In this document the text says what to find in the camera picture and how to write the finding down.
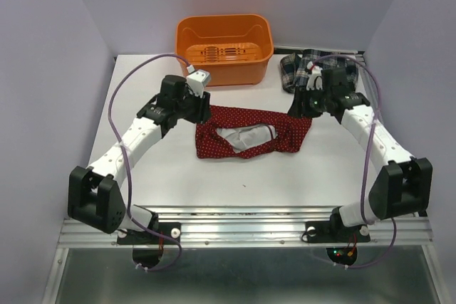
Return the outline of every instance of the plaid shirt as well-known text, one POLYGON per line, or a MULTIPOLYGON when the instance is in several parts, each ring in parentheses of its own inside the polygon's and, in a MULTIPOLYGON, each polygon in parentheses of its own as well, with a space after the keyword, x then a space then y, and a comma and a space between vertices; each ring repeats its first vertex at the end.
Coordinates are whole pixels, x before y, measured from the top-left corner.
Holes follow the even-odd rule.
MULTIPOLYGON (((309 79, 307 64, 316 60, 321 56, 331 55, 327 51, 320 51, 314 49, 306 49, 302 52, 302 57, 297 53, 285 56, 280 60, 282 88, 288 93, 294 93, 294 88, 307 85, 309 79)), ((316 64, 322 69, 346 67, 347 60, 343 57, 340 58, 327 58, 316 64)), ((353 83, 356 88, 358 83, 358 69, 355 73, 351 73, 348 80, 353 83)))

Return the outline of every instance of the red fabric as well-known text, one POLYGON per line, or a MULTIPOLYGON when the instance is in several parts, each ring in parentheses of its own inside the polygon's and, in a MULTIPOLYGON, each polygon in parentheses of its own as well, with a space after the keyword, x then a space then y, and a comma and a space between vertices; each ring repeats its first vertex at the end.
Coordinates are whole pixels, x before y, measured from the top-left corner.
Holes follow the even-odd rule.
POLYGON ((298 152, 312 119, 296 119, 285 113, 267 110, 248 110, 211 106, 212 117, 202 125, 197 125, 195 135, 198 158, 241 157, 252 158, 259 154, 278 152, 298 152), (228 141, 217 134, 217 128, 238 128, 259 124, 272 125, 276 129, 276 139, 262 145, 236 153, 228 141))

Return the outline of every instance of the white tabletop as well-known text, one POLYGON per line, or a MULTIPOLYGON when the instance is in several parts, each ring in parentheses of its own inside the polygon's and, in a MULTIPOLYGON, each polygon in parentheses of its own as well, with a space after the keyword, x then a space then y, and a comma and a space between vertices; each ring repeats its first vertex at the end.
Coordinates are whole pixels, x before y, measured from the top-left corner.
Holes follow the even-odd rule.
MULTIPOLYGON (((150 56, 121 55, 110 83, 90 162, 115 143, 108 124, 110 96, 119 81, 150 56)), ((286 112, 293 95, 281 88, 274 55, 258 85, 208 88, 211 104, 286 112)), ((136 112, 160 89, 167 74, 182 75, 173 58, 140 69, 118 93, 113 119, 121 134, 136 112)), ((363 86, 360 78, 360 91, 363 86)), ((195 125, 181 120, 145 153, 133 170, 133 203, 150 206, 338 206, 359 200, 364 151, 329 115, 313 120, 301 151, 272 152, 253 159, 198 159, 195 125)), ((376 173, 369 169, 368 189, 376 173)), ((126 199, 126 182, 122 185, 126 199)))

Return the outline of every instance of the orange plastic bin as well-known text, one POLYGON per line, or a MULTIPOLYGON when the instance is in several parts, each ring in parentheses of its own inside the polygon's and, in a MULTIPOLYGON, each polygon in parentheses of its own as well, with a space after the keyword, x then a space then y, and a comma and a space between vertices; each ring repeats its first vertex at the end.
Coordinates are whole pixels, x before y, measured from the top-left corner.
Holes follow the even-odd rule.
POLYGON ((269 23, 257 14, 189 17, 177 25, 176 53, 209 71, 209 85, 261 82, 273 52, 269 23))

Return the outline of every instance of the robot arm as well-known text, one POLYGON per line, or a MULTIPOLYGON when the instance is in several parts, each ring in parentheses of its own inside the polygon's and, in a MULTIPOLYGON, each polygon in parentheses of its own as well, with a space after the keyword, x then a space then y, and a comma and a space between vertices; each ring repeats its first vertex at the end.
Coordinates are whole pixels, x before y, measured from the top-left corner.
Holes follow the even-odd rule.
MULTIPOLYGON (((348 82, 347 75, 352 67, 328 70, 313 67, 307 85, 296 89, 288 114, 319 117, 327 112, 353 135, 364 150, 371 148, 370 160, 378 176, 363 204, 368 222, 426 210, 431 163, 425 158, 415 158, 401 147, 381 122, 375 123, 372 146, 368 147, 373 109, 366 97, 356 93, 348 82)), ((323 243, 346 240, 365 222, 358 201, 334 209, 329 222, 308 224, 317 227, 313 236, 308 236, 308 242, 323 243)))
MULTIPOLYGON (((187 78, 167 75, 163 79, 160 93, 137 113, 122 137, 131 169, 179 119, 193 123, 208 121, 209 93, 204 87, 209 81, 209 73, 203 70, 197 70, 187 78)), ((108 234, 116 229, 141 230, 125 215, 120 193, 125 177, 125 161, 119 143, 88 167, 76 167, 70 174, 68 215, 108 234)), ((156 224, 155 213, 139 206, 132 206, 131 210, 143 226, 151 229, 156 224)))

